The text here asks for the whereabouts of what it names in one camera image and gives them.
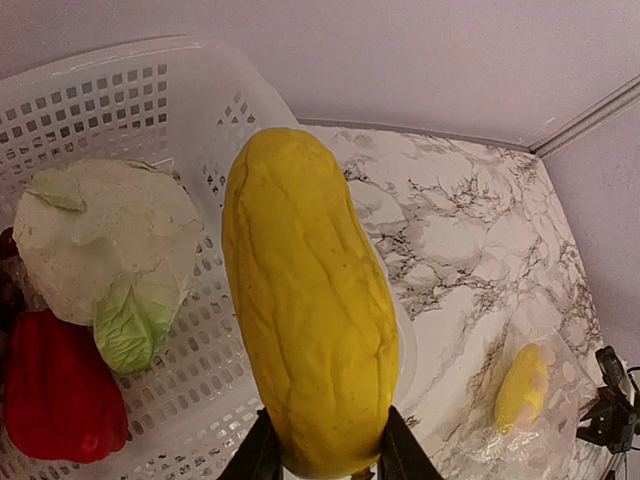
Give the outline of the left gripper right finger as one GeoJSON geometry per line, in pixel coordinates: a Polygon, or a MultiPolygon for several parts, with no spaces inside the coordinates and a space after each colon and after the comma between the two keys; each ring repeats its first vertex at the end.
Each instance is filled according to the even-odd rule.
{"type": "Polygon", "coordinates": [[[377,475],[382,480],[440,480],[440,473],[395,406],[389,409],[377,475]]]}

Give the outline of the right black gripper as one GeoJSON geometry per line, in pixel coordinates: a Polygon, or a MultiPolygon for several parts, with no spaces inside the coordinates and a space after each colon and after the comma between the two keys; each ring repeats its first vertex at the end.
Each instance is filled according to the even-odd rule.
{"type": "Polygon", "coordinates": [[[601,387],[601,399],[580,419],[576,437],[589,443],[604,443],[612,454],[633,449],[639,434],[639,409],[618,387],[601,387]]]}

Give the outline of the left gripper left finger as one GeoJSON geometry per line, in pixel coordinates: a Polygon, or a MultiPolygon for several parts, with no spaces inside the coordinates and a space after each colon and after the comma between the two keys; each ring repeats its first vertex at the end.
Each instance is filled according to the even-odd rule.
{"type": "Polygon", "coordinates": [[[281,480],[283,466],[277,434],[265,408],[227,465],[229,480],[281,480]]]}

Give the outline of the clear zip top bag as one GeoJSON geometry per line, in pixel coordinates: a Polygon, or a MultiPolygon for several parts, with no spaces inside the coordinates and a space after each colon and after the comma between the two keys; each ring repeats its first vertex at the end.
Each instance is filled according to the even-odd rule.
{"type": "Polygon", "coordinates": [[[509,326],[460,444],[462,479],[563,479],[596,386],[562,337],[509,326]]]}

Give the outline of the red fake pepper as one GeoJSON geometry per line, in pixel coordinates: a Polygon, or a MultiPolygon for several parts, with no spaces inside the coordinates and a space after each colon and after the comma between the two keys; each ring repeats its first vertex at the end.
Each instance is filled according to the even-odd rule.
{"type": "Polygon", "coordinates": [[[14,446],[40,460],[101,461],[128,437],[122,394],[92,334],[49,309],[16,321],[2,413],[14,446]]]}

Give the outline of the white fake cauliflower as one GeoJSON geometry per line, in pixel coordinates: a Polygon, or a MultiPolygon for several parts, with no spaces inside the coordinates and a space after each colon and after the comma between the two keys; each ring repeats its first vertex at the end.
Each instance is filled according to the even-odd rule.
{"type": "Polygon", "coordinates": [[[13,238],[61,320],[87,326],[107,366],[148,369],[190,289],[203,225],[170,175],[143,162],[76,161],[36,172],[13,238]]]}

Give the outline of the purple fake grapes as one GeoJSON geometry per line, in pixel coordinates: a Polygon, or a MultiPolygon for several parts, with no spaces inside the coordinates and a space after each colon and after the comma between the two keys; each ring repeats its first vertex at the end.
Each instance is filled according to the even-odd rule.
{"type": "MultiPolygon", "coordinates": [[[[1,233],[1,262],[18,256],[13,228],[1,233]]],[[[26,301],[18,283],[1,267],[1,329],[10,333],[18,317],[25,311],[26,301]]]]}

